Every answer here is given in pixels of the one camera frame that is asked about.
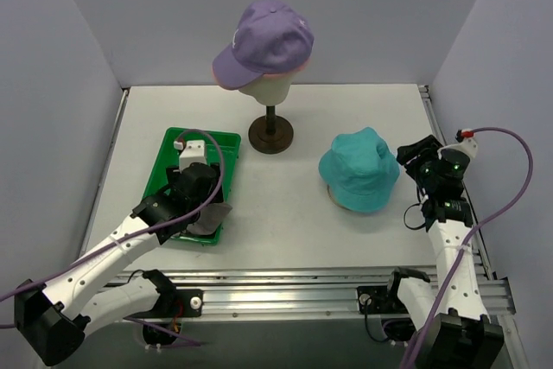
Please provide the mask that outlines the grey cap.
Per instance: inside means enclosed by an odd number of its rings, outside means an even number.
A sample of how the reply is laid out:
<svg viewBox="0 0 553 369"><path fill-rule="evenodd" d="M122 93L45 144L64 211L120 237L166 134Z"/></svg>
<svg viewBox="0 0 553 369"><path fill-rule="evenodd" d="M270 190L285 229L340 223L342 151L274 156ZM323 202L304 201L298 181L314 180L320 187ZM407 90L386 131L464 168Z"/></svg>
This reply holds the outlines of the grey cap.
<svg viewBox="0 0 553 369"><path fill-rule="evenodd" d="M200 216L194 223L187 225L181 236L211 236L221 226L231 210L232 206L226 202L211 203L200 211Z"/></svg>

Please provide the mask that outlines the teal cap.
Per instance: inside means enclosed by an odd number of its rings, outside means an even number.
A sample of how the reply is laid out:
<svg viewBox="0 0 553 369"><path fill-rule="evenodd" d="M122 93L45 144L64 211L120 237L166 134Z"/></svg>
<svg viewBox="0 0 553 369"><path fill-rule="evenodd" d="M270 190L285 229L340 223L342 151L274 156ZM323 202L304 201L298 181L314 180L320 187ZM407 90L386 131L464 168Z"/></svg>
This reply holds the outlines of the teal cap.
<svg viewBox="0 0 553 369"><path fill-rule="evenodd" d="M385 208L400 175L387 142L371 127L336 136L318 171L335 199L356 213Z"/></svg>

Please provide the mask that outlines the pink baseball cap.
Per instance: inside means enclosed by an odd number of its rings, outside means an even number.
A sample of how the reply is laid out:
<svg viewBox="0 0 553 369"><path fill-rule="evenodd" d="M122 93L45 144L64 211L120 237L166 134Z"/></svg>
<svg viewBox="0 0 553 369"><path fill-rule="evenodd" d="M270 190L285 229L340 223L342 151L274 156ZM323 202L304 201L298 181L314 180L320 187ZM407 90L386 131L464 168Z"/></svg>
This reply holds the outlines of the pink baseball cap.
<svg viewBox="0 0 553 369"><path fill-rule="evenodd" d="M215 84L227 91L237 91L238 89L248 86L249 84L258 82L260 80L283 80L287 77L295 77L298 73L303 71L309 64L309 60L303 62L299 67L288 71L287 73L264 73L256 76L250 76L247 80L237 82L226 82L219 79L214 69L212 69L212 76Z"/></svg>

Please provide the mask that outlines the purple baseball cap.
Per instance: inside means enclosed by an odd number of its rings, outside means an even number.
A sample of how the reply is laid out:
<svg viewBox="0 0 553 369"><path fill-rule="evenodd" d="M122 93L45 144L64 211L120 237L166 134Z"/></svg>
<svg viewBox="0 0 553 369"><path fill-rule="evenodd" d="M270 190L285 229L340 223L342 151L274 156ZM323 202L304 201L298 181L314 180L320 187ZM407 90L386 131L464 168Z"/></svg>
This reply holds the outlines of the purple baseball cap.
<svg viewBox="0 0 553 369"><path fill-rule="evenodd" d="M314 43L305 17L282 1L257 0L213 59L213 77L219 86L238 90L265 75L294 72L308 62Z"/></svg>

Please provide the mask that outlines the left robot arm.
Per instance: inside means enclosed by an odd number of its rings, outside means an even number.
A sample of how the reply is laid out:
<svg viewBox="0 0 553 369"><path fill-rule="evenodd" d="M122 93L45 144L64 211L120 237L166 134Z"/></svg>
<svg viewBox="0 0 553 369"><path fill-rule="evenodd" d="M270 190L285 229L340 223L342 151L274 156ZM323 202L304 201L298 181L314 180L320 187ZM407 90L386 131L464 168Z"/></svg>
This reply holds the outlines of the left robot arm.
<svg viewBox="0 0 553 369"><path fill-rule="evenodd" d="M14 324L46 366L71 356L87 336L134 314L170 315L175 285L159 270L105 286L142 255L162 246L222 199L219 163L167 169L168 182L144 197L123 222L69 269L43 283L27 280L14 296Z"/></svg>

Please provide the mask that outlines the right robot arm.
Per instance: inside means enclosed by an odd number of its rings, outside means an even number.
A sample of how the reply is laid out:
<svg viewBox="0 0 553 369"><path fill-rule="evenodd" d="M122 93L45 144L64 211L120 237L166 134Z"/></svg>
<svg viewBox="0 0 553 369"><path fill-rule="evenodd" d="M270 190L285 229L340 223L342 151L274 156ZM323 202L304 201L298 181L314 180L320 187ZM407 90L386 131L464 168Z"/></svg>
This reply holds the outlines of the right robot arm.
<svg viewBox="0 0 553 369"><path fill-rule="evenodd" d="M406 309L414 334L402 368L490 368L504 343L480 294L474 265L473 215L463 176L478 144L470 130L442 145L428 136L397 150L397 162L421 194L423 228L435 255L437 283L422 271L398 267L384 289L386 305Z"/></svg>

